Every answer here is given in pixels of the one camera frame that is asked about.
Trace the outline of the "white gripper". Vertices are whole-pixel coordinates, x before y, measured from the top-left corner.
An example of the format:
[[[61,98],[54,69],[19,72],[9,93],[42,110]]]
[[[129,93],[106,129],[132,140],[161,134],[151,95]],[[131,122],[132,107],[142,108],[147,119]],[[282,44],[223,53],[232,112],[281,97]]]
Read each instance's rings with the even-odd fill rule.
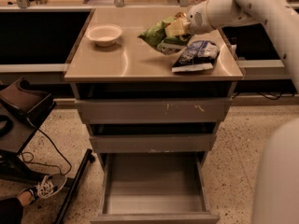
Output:
[[[208,0],[192,6],[187,12],[186,18],[169,18],[165,20],[164,31],[167,37],[186,35],[188,27],[192,34],[205,34],[214,30],[208,17]]]

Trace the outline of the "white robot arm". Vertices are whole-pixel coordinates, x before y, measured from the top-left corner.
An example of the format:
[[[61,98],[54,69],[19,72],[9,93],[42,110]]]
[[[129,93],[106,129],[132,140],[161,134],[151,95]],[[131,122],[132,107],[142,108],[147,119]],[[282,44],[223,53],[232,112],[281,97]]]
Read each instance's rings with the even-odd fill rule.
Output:
[[[299,14],[286,0],[206,0],[187,13],[193,34],[252,23],[263,26],[299,90]],[[264,146],[251,224],[299,224],[299,119],[280,126]]]

